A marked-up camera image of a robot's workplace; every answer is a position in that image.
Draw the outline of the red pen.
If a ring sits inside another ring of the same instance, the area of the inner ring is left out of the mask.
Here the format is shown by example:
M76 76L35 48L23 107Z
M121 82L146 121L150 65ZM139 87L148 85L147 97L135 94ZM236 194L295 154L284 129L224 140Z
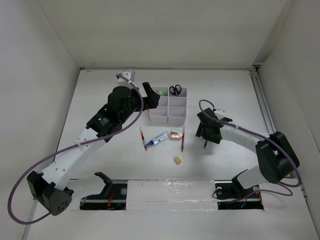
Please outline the red pen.
M140 136L141 136L141 139L142 139L144 150L147 152L148 151L148 147L147 147L147 144L146 144L143 128L141 126L139 127L139 132L140 132Z
M184 144L185 144L185 126L182 127L182 137L181 137L181 152L184 151Z

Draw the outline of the black handled scissors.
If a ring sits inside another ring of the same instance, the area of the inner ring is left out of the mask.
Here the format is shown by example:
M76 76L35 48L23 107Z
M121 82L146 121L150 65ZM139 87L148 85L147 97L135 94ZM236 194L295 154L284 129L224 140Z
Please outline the black handled scissors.
M169 87L169 93L173 96L179 96L182 92L182 87L179 84L171 85Z

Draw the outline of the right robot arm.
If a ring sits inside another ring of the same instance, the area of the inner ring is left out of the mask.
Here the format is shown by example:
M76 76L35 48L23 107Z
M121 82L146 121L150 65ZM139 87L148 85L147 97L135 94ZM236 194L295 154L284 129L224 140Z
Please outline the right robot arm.
M262 189L259 184L272 183L290 190L282 179L296 171L300 162L286 136L279 131L256 133L236 126L232 119L218 115L217 109L206 108L197 114L199 126L196 137L219 144L222 140L238 144L257 157L257 166L234 176L228 183L217 183L212 196L218 200L241 201Z

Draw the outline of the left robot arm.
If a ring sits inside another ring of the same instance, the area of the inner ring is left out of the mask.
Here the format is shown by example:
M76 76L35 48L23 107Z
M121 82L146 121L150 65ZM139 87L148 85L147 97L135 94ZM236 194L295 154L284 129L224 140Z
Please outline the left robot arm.
M27 183L32 196L53 216L61 214L71 203L74 191L67 187L71 176L90 156L101 148L108 135L120 131L126 120L140 110L158 107L160 96L148 82L142 84L146 97L127 86L117 86L108 95L107 103L88 121L76 147L56 157L41 172L32 171Z

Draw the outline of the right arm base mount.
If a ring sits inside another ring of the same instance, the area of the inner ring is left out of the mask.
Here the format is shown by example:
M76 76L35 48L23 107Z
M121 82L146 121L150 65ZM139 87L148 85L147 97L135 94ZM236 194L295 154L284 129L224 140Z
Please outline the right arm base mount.
M264 210L262 196L257 192L259 185L243 188L236 177L214 182L212 197L217 200L218 210Z

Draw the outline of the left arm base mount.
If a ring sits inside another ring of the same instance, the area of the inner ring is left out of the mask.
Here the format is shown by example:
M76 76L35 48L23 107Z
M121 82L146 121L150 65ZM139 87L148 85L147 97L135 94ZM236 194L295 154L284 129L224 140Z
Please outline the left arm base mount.
M103 180L103 188L81 199L79 209L84 211L124 211L127 205L128 180L112 180L102 172L95 176Z

